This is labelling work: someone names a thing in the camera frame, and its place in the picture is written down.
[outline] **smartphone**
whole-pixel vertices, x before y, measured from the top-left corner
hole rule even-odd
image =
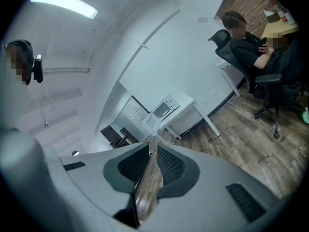
[[[259,47],[262,47],[266,43],[267,43],[267,37],[264,37],[264,38],[260,39]]]

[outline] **wooden floor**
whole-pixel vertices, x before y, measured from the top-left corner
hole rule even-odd
[[[279,112],[280,139],[275,140],[274,110],[267,111],[255,120],[253,113],[263,103],[247,93],[245,85],[241,97],[233,98],[211,120],[220,131],[220,137],[206,123],[187,134],[175,145],[221,157],[237,165],[268,187],[278,198],[293,193],[299,185],[307,165],[309,149],[309,125],[296,115]],[[297,98],[297,106],[303,109],[308,94]],[[164,138],[173,136],[165,132]],[[149,138],[150,151],[157,151],[157,137]],[[156,192],[163,186],[157,165],[157,155],[150,158],[144,177],[136,193],[136,205],[141,221],[155,209]]]

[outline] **man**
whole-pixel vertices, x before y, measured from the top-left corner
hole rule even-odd
[[[33,50],[30,42],[0,43],[0,129],[17,128],[32,100],[26,87],[31,80]]]
[[[275,51],[268,44],[259,47],[260,39],[246,31],[246,20],[237,12],[226,12],[222,18],[224,27],[230,32],[231,50],[237,59],[252,73],[282,74],[281,82],[289,85],[304,76],[304,63],[301,56],[300,41],[296,37],[284,53]],[[303,119],[309,124],[308,109]]]
[[[6,62],[11,65],[16,77],[28,85],[34,62],[33,48],[29,41],[16,40],[4,46]]]

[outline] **baseboard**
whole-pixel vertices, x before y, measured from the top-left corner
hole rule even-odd
[[[237,89],[240,89],[241,86],[246,82],[246,78],[244,77],[240,83],[236,86]],[[215,109],[213,109],[209,114],[208,117],[211,118],[215,113],[217,113],[233,96],[235,95],[235,92],[232,91]],[[180,134],[181,137],[183,137],[185,134],[192,132],[196,128],[200,127],[203,123],[205,123],[205,119],[201,119],[199,122],[197,122],[189,131],[185,131],[184,133]]]

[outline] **brick wall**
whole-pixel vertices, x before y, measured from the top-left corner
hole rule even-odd
[[[240,13],[247,21],[247,31],[261,37],[267,23],[264,10],[272,11],[272,3],[278,0],[224,0],[217,16],[233,10]]]

